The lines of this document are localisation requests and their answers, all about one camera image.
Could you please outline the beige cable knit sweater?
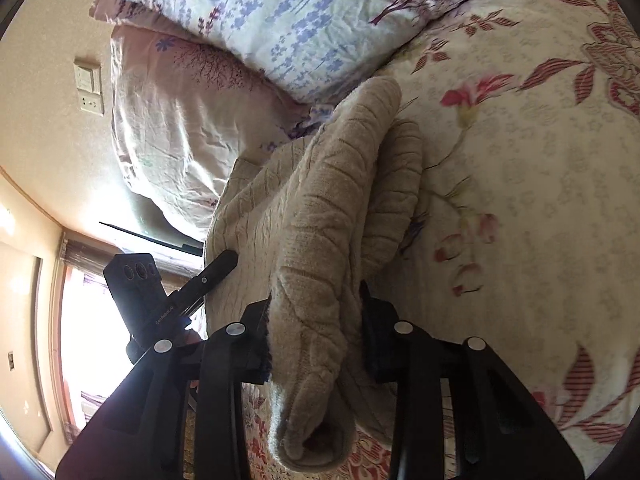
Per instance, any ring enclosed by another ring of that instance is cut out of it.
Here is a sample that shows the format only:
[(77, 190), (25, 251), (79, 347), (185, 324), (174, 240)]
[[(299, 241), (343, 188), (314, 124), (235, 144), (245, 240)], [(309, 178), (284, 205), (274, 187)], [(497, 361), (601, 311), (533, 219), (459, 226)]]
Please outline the beige cable knit sweater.
[(395, 397), (362, 364), (359, 289), (390, 263), (419, 201), (423, 139), (399, 84), (373, 77), (313, 136), (239, 157), (205, 242), (236, 268), (205, 300), (209, 330), (267, 300), (268, 446), (289, 470), (340, 466), (357, 429), (393, 433)]

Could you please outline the dark bedside monitor screen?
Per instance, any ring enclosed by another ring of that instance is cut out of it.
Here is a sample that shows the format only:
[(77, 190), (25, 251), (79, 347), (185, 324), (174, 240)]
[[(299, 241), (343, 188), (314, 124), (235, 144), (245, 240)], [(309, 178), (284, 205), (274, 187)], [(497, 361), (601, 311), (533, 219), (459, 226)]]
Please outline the dark bedside monitor screen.
[(109, 206), (100, 217), (100, 225), (157, 246), (175, 249), (192, 256), (203, 255), (203, 243), (175, 229), (152, 200), (136, 193)]

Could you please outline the pink floral left pillow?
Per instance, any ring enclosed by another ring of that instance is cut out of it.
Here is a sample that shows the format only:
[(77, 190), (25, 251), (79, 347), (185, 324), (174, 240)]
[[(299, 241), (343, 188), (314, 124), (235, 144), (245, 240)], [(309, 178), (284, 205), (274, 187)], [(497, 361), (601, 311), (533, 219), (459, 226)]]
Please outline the pink floral left pillow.
[(205, 240), (236, 159), (263, 164), (309, 108), (232, 54), (160, 32), (111, 36), (112, 137), (130, 190)]

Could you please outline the pink lavender print right pillow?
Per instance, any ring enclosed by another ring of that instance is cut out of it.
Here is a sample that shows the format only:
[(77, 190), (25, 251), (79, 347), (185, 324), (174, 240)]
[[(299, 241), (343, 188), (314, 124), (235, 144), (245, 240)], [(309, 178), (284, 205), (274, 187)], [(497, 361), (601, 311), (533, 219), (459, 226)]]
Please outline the pink lavender print right pillow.
[(298, 102), (349, 92), (431, 21), (468, 0), (94, 0), (97, 21), (226, 50)]

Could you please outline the floral bed sheet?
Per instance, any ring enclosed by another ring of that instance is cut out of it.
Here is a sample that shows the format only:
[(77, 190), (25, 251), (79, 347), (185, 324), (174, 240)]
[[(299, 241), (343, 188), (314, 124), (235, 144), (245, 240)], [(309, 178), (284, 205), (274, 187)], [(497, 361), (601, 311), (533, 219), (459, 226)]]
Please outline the floral bed sheet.
[(420, 131), (372, 288), (486, 337), (593, 474), (639, 405), (639, 38), (618, 0), (471, 0), (384, 68)]

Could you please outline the window with wooden frame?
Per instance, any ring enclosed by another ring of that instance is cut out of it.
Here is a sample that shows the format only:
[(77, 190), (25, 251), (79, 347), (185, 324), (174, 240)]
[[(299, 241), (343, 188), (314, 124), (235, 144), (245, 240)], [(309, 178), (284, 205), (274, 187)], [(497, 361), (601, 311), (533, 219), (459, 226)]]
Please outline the window with wooden frame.
[(129, 332), (103, 276), (113, 256), (65, 237), (58, 257), (62, 290), (53, 321), (56, 370), (63, 424), (71, 439), (132, 369), (125, 350)]

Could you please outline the white wall switch socket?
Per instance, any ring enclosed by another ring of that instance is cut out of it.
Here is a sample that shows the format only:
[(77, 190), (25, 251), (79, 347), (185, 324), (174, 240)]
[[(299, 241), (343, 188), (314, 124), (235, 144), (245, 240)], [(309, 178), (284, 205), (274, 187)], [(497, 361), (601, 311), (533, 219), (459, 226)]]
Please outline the white wall switch socket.
[(103, 116), (101, 66), (93, 62), (75, 60), (74, 78), (80, 109), (83, 112)]

